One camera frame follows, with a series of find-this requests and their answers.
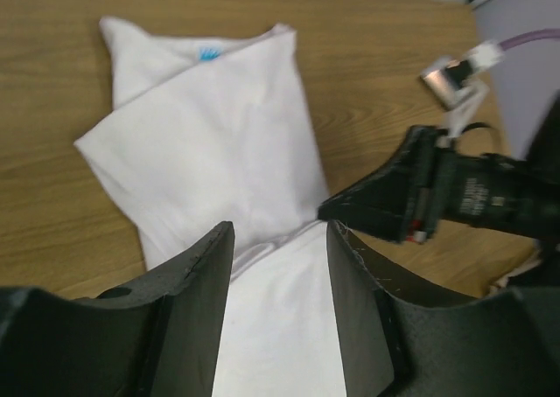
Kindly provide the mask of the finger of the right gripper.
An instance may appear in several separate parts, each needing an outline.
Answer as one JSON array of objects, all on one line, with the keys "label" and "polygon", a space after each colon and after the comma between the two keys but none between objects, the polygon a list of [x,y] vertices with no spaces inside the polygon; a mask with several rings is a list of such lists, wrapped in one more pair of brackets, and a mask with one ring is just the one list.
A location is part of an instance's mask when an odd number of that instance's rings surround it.
[{"label": "finger of the right gripper", "polygon": [[421,190],[431,184],[437,132],[434,126],[410,127],[388,161],[324,201],[317,218],[338,221],[380,240],[404,242]]}]

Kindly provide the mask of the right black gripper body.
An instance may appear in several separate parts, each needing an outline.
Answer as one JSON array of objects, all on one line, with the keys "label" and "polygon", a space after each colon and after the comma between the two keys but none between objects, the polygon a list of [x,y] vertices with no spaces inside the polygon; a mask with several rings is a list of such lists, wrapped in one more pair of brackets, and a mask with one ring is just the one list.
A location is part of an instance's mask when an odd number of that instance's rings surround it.
[{"label": "right black gripper body", "polygon": [[419,228],[431,238],[442,220],[543,242],[559,242],[559,182],[526,161],[465,156],[437,148]]}]

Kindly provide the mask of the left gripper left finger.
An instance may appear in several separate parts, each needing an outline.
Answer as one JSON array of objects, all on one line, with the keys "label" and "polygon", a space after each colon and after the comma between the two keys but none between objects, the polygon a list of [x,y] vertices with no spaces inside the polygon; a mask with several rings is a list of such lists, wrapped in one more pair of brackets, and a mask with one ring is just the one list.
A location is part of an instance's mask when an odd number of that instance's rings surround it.
[{"label": "left gripper left finger", "polygon": [[233,262],[221,222],[160,266],[95,298],[1,290],[4,396],[209,396]]}]

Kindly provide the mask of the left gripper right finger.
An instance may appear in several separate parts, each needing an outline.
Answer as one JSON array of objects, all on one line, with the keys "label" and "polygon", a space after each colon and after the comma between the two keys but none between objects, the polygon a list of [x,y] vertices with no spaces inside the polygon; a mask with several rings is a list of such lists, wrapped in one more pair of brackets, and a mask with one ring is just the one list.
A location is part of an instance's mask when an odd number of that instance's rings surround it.
[{"label": "left gripper right finger", "polygon": [[559,291],[474,299],[330,222],[327,260],[350,396],[556,396]]}]

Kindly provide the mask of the white t shirt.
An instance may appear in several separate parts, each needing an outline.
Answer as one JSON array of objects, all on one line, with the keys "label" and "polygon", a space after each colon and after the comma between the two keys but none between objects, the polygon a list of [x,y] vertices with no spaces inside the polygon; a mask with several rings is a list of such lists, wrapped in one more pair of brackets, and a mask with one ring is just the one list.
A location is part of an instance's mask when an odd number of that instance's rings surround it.
[{"label": "white t shirt", "polygon": [[235,230],[213,392],[342,396],[328,273],[328,196],[297,33],[174,38],[118,17],[100,30],[113,110],[75,142],[137,227],[147,269],[217,223]]}]

